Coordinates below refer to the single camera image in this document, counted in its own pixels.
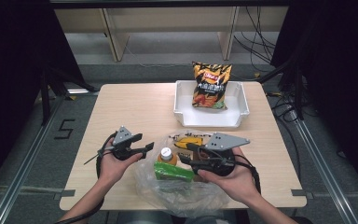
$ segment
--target floor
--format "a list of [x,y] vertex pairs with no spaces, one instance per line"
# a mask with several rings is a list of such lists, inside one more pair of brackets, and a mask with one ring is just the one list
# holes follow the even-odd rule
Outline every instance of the floor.
[[[237,33],[236,37],[242,44],[250,48],[252,43],[244,36],[253,39],[253,33]],[[271,43],[275,43],[278,33],[265,33],[263,36]],[[191,62],[204,63],[233,63],[246,64],[250,69],[247,79],[255,75],[266,74],[273,69],[266,61],[270,57],[268,51],[262,46],[253,45],[256,52],[261,53],[263,59],[249,53],[238,41],[233,42],[229,61],[222,59],[217,34],[215,33],[153,33],[132,34],[126,52],[121,62],[113,62],[109,45],[104,34],[68,34],[68,41],[75,54],[77,63],[86,69],[88,65],[130,65],[138,64],[144,69],[191,66]],[[242,74],[233,74],[244,78]],[[277,92],[276,83],[280,76],[265,83],[266,92]],[[96,96],[78,97],[75,102],[55,102],[58,117],[47,130],[47,140],[59,136],[58,130],[63,119],[87,120],[95,102]],[[269,97],[271,107],[278,104],[281,98]],[[278,108],[281,114],[287,108]],[[358,223],[358,176],[345,158],[337,154],[337,143],[330,137],[323,121],[317,117],[317,111],[310,105],[304,108],[303,122],[284,122],[279,127],[283,139],[292,158],[293,164],[299,174],[303,189],[308,194],[308,204],[297,210],[283,208],[287,215],[296,213],[297,216],[308,217],[313,223]],[[0,171],[0,202],[5,195],[12,180],[16,178],[24,158],[29,155],[29,149],[34,147],[34,139],[40,134],[41,104],[36,99],[34,113],[30,117],[21,134],[19,143],[13,148],[11,155]],[[295,113],[288,113],[286,119],[293,119]],[[79,130],[74,135],[81,139],[82,131],[86,129],[87,122],[74,123],[73,128]],[[71,162],[62,161],[64,153],[74,158],[79,142],[59,142],[55,145],[44,146],[44,150],[34,155],[34,161],[29,170],[23,172],[25,180],[21,183],[21,193],[13,204],[0,204],[6,206],[8,214],[3,217],[6,223],[51,223],[63,214],[58,203],[62,188],[66,183],[67,172]],[[115,223],[117,213],[99,213],[90,223]],[[262,223],[255,214],[250,212],[252,223]]]

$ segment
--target black cable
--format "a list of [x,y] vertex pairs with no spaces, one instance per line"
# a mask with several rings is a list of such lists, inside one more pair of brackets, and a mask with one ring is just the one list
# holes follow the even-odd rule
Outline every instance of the black cable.
[[[261,32],[258,30],[257,26],[255,25],[255,22],[254,22],[254,20],[253,20],[253,18],[252,18],[252,16],[251,16],[251,13],[249,12],[248,7],[245,7],[245,8],[246,8],[246,11],[247,11],[247,13],[248,13],[249,19],[251,19],[251,22],[252,22],[252,24],[253,24],[253,26],[254,26],[254,28],[255,28],[255,31],[259,34],[260,38],[263,39],[263,40],[265,40],[266,42],[268,42],[270,45],[275,46],[275,44],[269,42],[266,38],[263,37],[263,35],[261,34]],[[258,22],[260,21],[260,15],[261,15],[261,10],[259,10],[259,8],[260,8],[260,7],[257,7],[257,18],[258,18]]]
[[[99,150],[99,153],[98,153],[98,158],[97,158],[97,162],[96,162],[96,170],[97,170],[97,176],[98,178],[100,177],[100,173],[101,173],[101,161],[102,161],[102,158],[104,155],[107,155],[107,154],[112,154],[113,152],[106,152],[103,154],[103,151],[104,149],[106,148],[106,145],[107,143],[109,142],[109,140],[113,137],[115,137],[117,135],[117,132],[115,133],[112,133],[107,139],[106,141],[103,143],[103,147]],[[97,204],[97,206],[95,206],[93,209],[91,209],[90,211],[88,211],[87,213],[85,214],[82,214],[80,216],[77,216],[77,217],[70,217],[66,220],[63,220],[63,221],[58,221],[56,222],[55,224],[69,224],[69,223],[74,223],[74,222],[77,222],[77,221],[80,221],[80,220],[83,220],[85,218],[88,218],[88,217],[91,217],[92,215],[94,215],[95,213],[97,213],[101,207],[103,206],[103,201],[104,201],[104,198]]]
[[[297,176],[298,176],[298,180],[300,181],[301,183],[301,162],[300,162],[300,156],[299,156],[299,151],[298,151],[298,147],[297,147],[297,144],[296,144],[296,141],[295,141],[295,138],[293,137],[293,134],[290,132],[289,128],[287,127],[287,125],[283,122],[283,120],[281,120],[281,117],[278,116],[276,114],[276,112],[274,111],[276,108],[282,106],[282,105],[290,105],[290,109],[294,109],[292,107],[292,104],[291,103],[282,103],[280,105],[278,105],[278,103],[280,102],[280,100],[276,103],[275,106],[273,106],[271,109],[273,110],[273,115],[274,115],[274,118],[280,122],[280,124],[284,127],[284,129],[289,133],[289,136],[290,136],[290,139],[292,140],[292,143],[293,143],[293,146],[295,147],[295,153],[296,153],[296,161],[297,161]],[[292,213],[292,217],[295,217],[296,216],[296,212],[297,212],[297,209],[294,209],[293,213]]]
[[249,163],[249,165],[253,166],[253,165],[251,164],[251,162],[250,162],[246,157],[244,157],[244,156],[242,156],[242,155],[234,155],[234,156],[243,158],[244,160],[246,160],[246,161]]
[[260,186],[260,176],[257,172],[257,170],[255,169],[255,167],[249,162],[249,164],[246,164],[246,163],[243,163],[243,162],[240,162],[240,161],[232,161],[234,164],[236,165],[240,165],[240,166],[243,166],[243,167],[246,167],[248,168],[251,173],[252,173],[252,177],[254,179],[254,183],[255,183],[255,188],[257,189],[257,191],[261,194],[261,186]]
[[248,37],[245,36],[245,34],[243,32],[241,32],[241,35],[248,42],[254,43],[259,46],[265,46],[266,48],[269,48],[269,49],[275,49],[275,47],[273,47],[273,46],[265,45],[264,43],[255,42],[255,41],[249,39]]
[[251,53],[253,53],[256,57],[258,57],[259,59],[263,60],[265,63],[269,63],[269,58],[267,58],[266,56],[262,55],[261,53],[255,51],[254,49],[251,49],[249,47],[247,47],[245,44],[243,44],[242,42],[240,42],[240,40],[234,35],[235,40],[237,40],[237,42],[246,50],[250,51]]
[[261,15],[261,7],[257,7],[257,27],[256,27],[257,32],[256,32],[256,34],[259,34],[259,36],[261,38],[261,42],[263,43],[264,52],[266,53],[268,59],[270,60],[270,57],[269,57],[270,52],[266,48],[266,43],[264,42],[263,36],[261,35],[260,15]]
[[296,108],[294,106],[290,106],[289,108],[287,108],[283,113],[280,114],[280,117],[282,117],[282,119],[288,123],[294,122],[296,120],[298,120],[298,115],[296,115],[296,117],[294,119],[287,119],[286,115],[288,115],[290,112],[292,112],[293,110],[296,110]]

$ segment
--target black wire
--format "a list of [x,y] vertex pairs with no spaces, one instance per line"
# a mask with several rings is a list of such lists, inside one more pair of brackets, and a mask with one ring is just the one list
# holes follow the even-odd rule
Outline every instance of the black wire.
[[219,159],[223,159],[223,157],[219,154],[219,153],[217,153],[217,152],[215,152],[215,151],[213,151],[213,150],[210,150],[210,149],[204,149],[205,151],[208,151],[208,152],[212,152],[215,156],[217,156]]
[[263,60],[265,63],[270,63],[269,59],[262,55],[261,53],[255,51],[254,49],[251,49],[249,47],[247,47],[245,44],[243,44],[242,42],[240,42],[240,40],[234,35],[235,40],[238,41],[238,43],[246,50],[250,51],[251,53],[253,53],[256,57],[258,57],[259,59]]
[[282,103],[282,104],[280,104],[280,105],[275,105],[275,106],[273,106],[271,109],[272,109],[272,110],[276,110],[278,107],[283,106],[283,105],[290,105],[290,103]]
[[296,117],[294,119],[287,119],[286,115],[288,115],[290,112],[292,112],[293,110],[296,110],[296,108],[294,106],[291,105],[291,107],[289,107],[288,109],[286,109],[281,115],[280,117],[283,118],[284,121],[290,123],[290,122],[294,122],[296,120],[298,120],[298,115],[296,115]]
[[260,176],[257,172],[257,170],[255,169],[255,167],[249,162],[249,164],[246,164],[246,163],[243,163],[243,162],[240,162],[240,161],[232,161],[234,164],[236,165],[240,165],[240,166],[243,166],[243,167],[246,167],[248,168],[251,173],[252,173],[252,177],[254,179],[254,183],[255,183],[255,188],[257,189],[257,191],[261,194],[261,185],[260,185]]
[[[102,156],[99,156],[97,158],[97,162],[96,162],[96,167],[97,167],[97,176],[98,178],[100,177],[100,172],[101,172],[101,159],[103,158],[103,156],[107,155],[107,154],[113,154],[112,151],[109,151],[109,152],[106,152],[106,153],[103,153],[104,149],[106,148],[106,145],[107,143],[109,142],[109,140],[112,138],[112,137],[116,137],[117,135],[117,132],[115,133],[112,133],[107,139],[106,141],[103,143],[103,147],[99,150],[100,153],[98,153],[98,155],[102,155]],[[104,201],[104,198],[97,204],[97,206],[95,206],[93,209],[91,209],[90,211],[86,212],[85,214],[82,214],[82,215],[79,215],[77,217],[70,217],[66,220],[63,220],[63,221],[59,221],[59,222],[56,222],[55,224],[69,224],[69,223],[74,223],[74,222],[77,222],[77,221],[80,221],[80,220],[83,220],[85,218],[88,218],[88,217],[91,217],[92,215],[94,215],[95,213],[97,213],[101,207],[103,206],[103,201]]]
[[255,42],[255,37],[254,37],[254,41],[252,42],[252,51],[251,51],[251,64],[252,64],[252,66],[254,67],[254,68],[256,68],[255,67],[255,65],[254,65],[254,63],[253,63],[253,57],[252,57],[252,53],[253,53],[253,49],[254,49],[254,42]]
[[263,36],[261,35],[260,15],[261,15],[261,7],[257,7],[257,31],[258,31],[257,33],[259,34],[259,36],[261,38],[261,42],[263,42],[264,52],[266,53],[268,59],[270,60],[269,54],[271,54],[271,53],[269,52],[269,49],[266,48],[266,43],[264,42]]
[[234,156],[235,156],[235,157],[243,158],[244,160],[246,160],[246,161],[249,163],[250,166],[253,166],[253,165],[251,164],[251,162],[250,162],[246,157],[244,157],[244,156],[242,156],[242,155],[234,155]]
[[[249,12],[248,7],[246,7],[246,11],[247,11],[247,13],[248,13],[249,18],[251,19],[251,22],[252,22],[252,24],[253,24],[253,26],[254,26],[254,28],[255,28],[255,31],[259,34],[260,38],[261,38],[262,40],[265,40],[266,42],[268,42],[270,45],[275,46],[275,44],[269,42],[266,38],[263,37],[263,35],[261,34],[261,31],[259,31],[259,29],[258,29],[257,26],[255,25],[255,21],[253,20],[253,18],[252,18],[252,16],[251,16],[251,13]],[[259,22],[260,22],[260,14],[261,14],[260,12],[261,12],[260,7],[257,7],[258,24],[260,24],[260,23],[259,23]]]
[[[253,40],[249,39],[248,37],[245,36],[245,34],[244,34],[243,32],[241,32],[241,35],[242,35],[242,37],[243,37],[245,40],[247,40],[247,41],[249,41],[249,42],[251,42],[251,43],[254,43],[254,44],[260,45],[260,46],[264,46],[263,43],[254,42]],[[269,45],[266,45],[266,47],[267,47],[267,48],[270,48],[270,49],[275,49],[275,47],[269,46]]]

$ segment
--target human hand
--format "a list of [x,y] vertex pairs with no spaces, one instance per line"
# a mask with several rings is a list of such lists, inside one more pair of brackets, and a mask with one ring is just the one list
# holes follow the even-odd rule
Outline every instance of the human hand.
[[[239,147],[232,148],[232,151],[234,155],[243,156]],[[241,157],[235,157],[235,160],[248,164]],[[236,165],[231,174],[227,176],[216,175],[205,170],[198,170],[198,174],[205,180],[218,185],[230,198],[237,202],[248,204],[254,197],[261,196],[255,187],[251,171],[246,167]]]
[[[111,138],[106,145],[112,146],[113,139],[114,138]],[[128,159],[121,161],[110,152],[110,150],[105,150],[103,153],[104,156],[101,160],[101,173],[99,180],[107,181],[108,184],[113,186],[121,179],[124,172],[131,164],[142,158],[142,153],[137,153]]]

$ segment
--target wooden table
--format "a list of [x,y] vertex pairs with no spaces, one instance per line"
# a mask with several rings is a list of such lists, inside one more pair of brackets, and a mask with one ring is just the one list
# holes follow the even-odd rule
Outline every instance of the wooden table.
[[[197,128],[200,131],[246,136],[251,144],[242,146],[244,155],[260,174],[263,196],[276,207],[302,207],[307,200],[292,196],[291,189],[302,189],[286,146],[272,116],[261,85],[244,82],[250,115],[238,128]],[[60,207],[69,210],[96,182],[93,157],[105,139],[124,125],[132,134],[143,133],[143,139],[132,148],[157,142],[164,135],[184,129],[173,114],[174,83],[104,85],[89,119],[82,143],[65,189],[74,189],[75,196],[62,197]],[[142,200],[136,193],[134,166],[105,196],[103,210],[160,210]],[[230,201],[227,209],[244,208]]]

